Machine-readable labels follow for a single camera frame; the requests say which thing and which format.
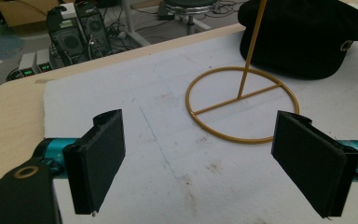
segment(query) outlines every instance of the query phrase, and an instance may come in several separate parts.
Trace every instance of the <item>cap logo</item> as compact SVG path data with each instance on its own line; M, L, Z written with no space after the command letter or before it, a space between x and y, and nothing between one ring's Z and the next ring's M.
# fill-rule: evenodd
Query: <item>cap logo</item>
M341 51L347 51L350 47L351 47L351 44L353 43L353 40L347 40L345 41L342 45L341 45L341 48L340 50Z

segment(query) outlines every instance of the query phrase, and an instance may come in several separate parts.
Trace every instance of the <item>table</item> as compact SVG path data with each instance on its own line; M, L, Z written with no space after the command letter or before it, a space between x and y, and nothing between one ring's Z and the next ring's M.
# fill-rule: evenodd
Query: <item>table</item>
M45 136L43 94L45 84L61 77L121 63L145 55L175 49L205 39L242 31L238 24L186 36L154 46L65 67L47 74L9 82L0 87L0 177L11 168L28 160Z

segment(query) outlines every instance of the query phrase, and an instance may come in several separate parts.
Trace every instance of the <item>white device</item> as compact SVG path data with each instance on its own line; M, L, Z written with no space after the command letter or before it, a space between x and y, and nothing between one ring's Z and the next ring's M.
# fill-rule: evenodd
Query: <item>white device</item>
M63 19L71 19L77 17L75 5L73 3L60 4L60 6L65 7L66 9L61 10L61 15Z
M19 71L25 76L33 76L39 73L36 66L36 53L26 53L22 55Z
M40 49L36 52L36 65L41 73L57 69L57 64L48 49Z

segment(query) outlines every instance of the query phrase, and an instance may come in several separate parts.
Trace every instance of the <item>black hat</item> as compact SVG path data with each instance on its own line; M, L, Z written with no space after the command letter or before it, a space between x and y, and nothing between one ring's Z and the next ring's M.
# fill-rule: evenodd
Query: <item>black hat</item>
M246 59L260 0L241 5L246 26L241 55ZM268 0L252 64L286 75L325 78L341 66L352 41L358 41L358 9L338 0Z

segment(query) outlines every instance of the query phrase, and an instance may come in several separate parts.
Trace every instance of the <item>office chair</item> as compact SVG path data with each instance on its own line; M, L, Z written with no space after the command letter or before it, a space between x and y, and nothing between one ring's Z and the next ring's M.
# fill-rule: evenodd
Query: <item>office chair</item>
M163 0L163 4L167 11L187 16L187 34L195 33L194 15L207 13L216 8L219 0Z

